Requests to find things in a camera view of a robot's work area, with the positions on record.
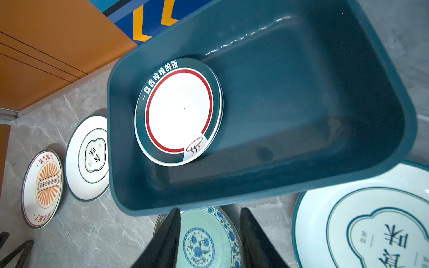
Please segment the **plastic basin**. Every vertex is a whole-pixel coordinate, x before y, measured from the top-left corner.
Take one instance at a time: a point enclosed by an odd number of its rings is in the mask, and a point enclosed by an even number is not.
[[[146,79],[178,57],[219,78],[224,115],[197,160],[151,162],[134,136]],[[108,82],[111,193],[133,216],[225,205],[378,175],[411,149],[405,87],[354,0],[220,0],[124,55]]]

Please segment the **red circle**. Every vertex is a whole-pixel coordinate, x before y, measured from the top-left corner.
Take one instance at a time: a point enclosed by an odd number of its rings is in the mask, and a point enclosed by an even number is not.
[[[205,133],[205,131],[207,130],[207,127],[208,127],[208,125],[210,124],[210,120],[211,120],[212,113],[213,113],[213,96],[212,96],[212,94],[211,94],[210,87],[209,87],[208,83],[206,82],[206,80],[204,79],[204,77],[202,77],[199,73],[197,73],[197,72],[195,72],[195,71],[193,71],[193,70],[189,70],[189,69],[181,69],[181,70],[172,71],[171,73],[169,73],[169,74],[167,74],[166,76],[164,76],[164,77],[163,77],[163,78],[158,82],[158,84],[153,88],[152,93],[151,93],[151,95],[150,95],[150,97],[149,97],[148,104],[147,104],[147,108],[146,108],[146,126],[147,126],[148,133],[149,133],[149,136],[150,136],[150,138],[151,138],[152,142],[153,142],[155,145],[157,145],[159,148],[161,148],[162,150],[167,151],[167,152],[170,152],[170,153],[181,153],[181,152],[184,152],[184,148],[180,148],[180,149],[171,149],[171,148],[167,148],[167,147],[165,147],[165,146],[162,146],[162,145],[161,145],[161,144],[160,144],[160,143],[155,139],[154,135],[152,134],[151,127],[149,126],[149,108],[150,108],[150,105],[151,105],[151,102],[152,102],[152,98],[153,98],[153,96],[154,96],[155,92],[157,91],[157,89],[159,88],[159,86],[160,86],[160,85],[161,85],[161,84],[162,84],[162,83],[163,83],[167,78],[169,78],[170,76],[175,75],[175,74],[178,74],[178,73],[183,73],[183,72],[190,73],[190,74],[193,74],[193,75],[195,75],[196,77],[198,77],[198,78],[203,82],[203,84],[205,85],[205,87],[206,87],[206,89],[207,89],[207,92],[208,92],[208,99],[209,99],[209,102],[210,102],[210,108],[209,108],[209,110],[208,110],[208,118],[207,118],[207,121],[206,121],[206,123],[205,123],[204,128],[203,128],[203,129],[202,129],[202,131],[201,131],[201,133],[202,133],[202,134],[204,134],[204,133]]]

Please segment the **marble floor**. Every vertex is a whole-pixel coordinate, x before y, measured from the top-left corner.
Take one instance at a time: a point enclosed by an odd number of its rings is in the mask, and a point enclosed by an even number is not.
[[[429,1],[359,2],[416,106],[419,132],[407,158],[429,165]],[[110,190],[94,202],[83,203],[65,188],[57,213],[40,230],[28,228],[21,214],[18,193],[32,157],[48,148],[64,159],[80,120],[106,113],[108,76],[109,72],[13,121],[0,199],[0,231],[11,235],[0,250],[0,259],[25,240],[34,239],[27,267],[129,267],[151,240],[157,215],[125,215],[114,204]],[[225,209],[237,220],[241,207],[250,208],[281,257],[295,268],[291,217],[297,196],[278,196]],[[16,261],[7,267],[14,267]]]

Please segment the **orange sunburst pattern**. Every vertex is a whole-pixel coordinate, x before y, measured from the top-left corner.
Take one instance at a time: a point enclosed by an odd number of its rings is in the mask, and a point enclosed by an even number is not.
[[[47,162],[45,166],[39,171],[39,178],[37,180],[37,183],[55,175],[60,176],[60,170],[57,164],[52,161]],[[58,181],[57,185],[41,191],[38,191],[37,187],[38,186],[36,184],[36,195],[39,205],[41,205],[43,208],[50,207],[55,201],[58,192],[60,191],[60,182]]]

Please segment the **chinese character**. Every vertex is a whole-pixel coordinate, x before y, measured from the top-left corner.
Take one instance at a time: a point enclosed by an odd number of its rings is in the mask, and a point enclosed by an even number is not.
[[[398,246],[405,248],[407,246],[408,234],[406,234],[405,236],[400,235],[399,237],[397,237],[396,235],[402,232],[403,230],[395,232],[396,225],[392,226],[392,230],[390,230],[390,227],[387,224],[385,224],[385,226],[389,231],[388,234],[384,233],[389,237],[389,238],[385,238],[386,240],[389,241],[389,244],[392,245],[392,243],[397,243]]]
[[[150,88],[148,88],[148,87],[145,87],[145,88],[143,89],[143,91],[144,91],[144,92],[146,92],[147,94],[149,94],[149,93],[151,92],[151,89],[150,89]]]
[[[155,82],[152,79],[149,79],[148,84],[150,85],[150,87],[154,87]]]
[[[405,266],[398,266],[398,259],[400,257],[399,254],[390,255],[386,249],[384,249],[383,256],[386,257],[384,260],[382,258],[378,258],[380,262],[384,264],[386,268],[401,268]]]
[[[161,67],[161,68],[158,70],[158,73],[160,73],[160,75],[164,75],[164,74],[165,74],[164,68],[163,68],[163,67]]]
[[[169,63],[164,65],[165,70],[168,72],[169,70],[171,70],[171,65]]]
[[[177,68],[177,62],[176,62],[176,60],[172,61],[172,62],[171,62],[171,65],[173,65],[173,69],[174,69],[174,68]]]
[[[156,80],[158,80],[160,78],[160,75],[156,72],[156,73],[154,73],[153,78],[156,81]]]
[[[89,150],[89,154],[93,157],[95,153],[95,149],[94,147],[92,147],[92,149]]]

